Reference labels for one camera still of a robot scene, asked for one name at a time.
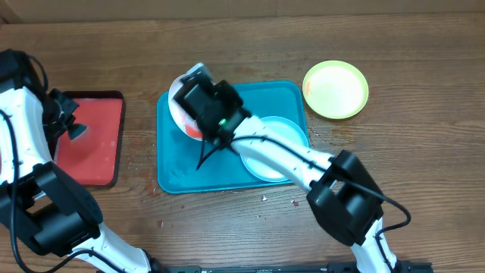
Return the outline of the green and tan sponge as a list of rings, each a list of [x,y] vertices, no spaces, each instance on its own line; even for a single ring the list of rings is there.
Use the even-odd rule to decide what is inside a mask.
[[[77,137],[81,136],[87,129],[84,124],[73,124],[67,130],[68,136],[71,140],[75,140]]]

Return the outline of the white plate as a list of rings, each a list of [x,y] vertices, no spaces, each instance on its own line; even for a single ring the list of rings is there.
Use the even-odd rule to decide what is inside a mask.
[[[190,138],[202,141],[202,133],[197,127],[196,121],[192,119],[175,101],[174,96],[183,86],[182,79],[185,74],[180,75],[171,84],[168,90],[168,107],[175,124]]]

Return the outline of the yellow-green plate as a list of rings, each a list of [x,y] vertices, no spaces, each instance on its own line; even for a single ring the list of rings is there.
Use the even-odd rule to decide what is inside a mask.
[[[358,114],[367,104],[368,82],[355,66],[344,61],[322,61],[308,70],[302,82],[308,106],[324,118],[339,120]]]

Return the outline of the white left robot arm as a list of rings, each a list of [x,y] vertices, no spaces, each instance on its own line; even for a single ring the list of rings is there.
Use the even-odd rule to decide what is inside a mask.
[[[39,256],[60,257],[53,272],[73,259],[99,272],[166,272],[105,225],[92,194],[53,162],[50,143],[86,130],[75,121],[78,106],[68,94],[49,89],[35,57],[15,49],[1,53],[1,223],[18,266],[31,270],[20,256],[22,242]]]

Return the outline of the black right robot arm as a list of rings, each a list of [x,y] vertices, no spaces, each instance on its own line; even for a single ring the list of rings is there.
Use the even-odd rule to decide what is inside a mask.
[[[286,140],[245,109],[227,81],[213,83],[201,71],[177,78],[169,93],[197,123],[204,141],[253,158],[298,185],[318,224],[352,249],[360,272],[399,270],[383,234],[386,198],[355,155],[332,155]]]

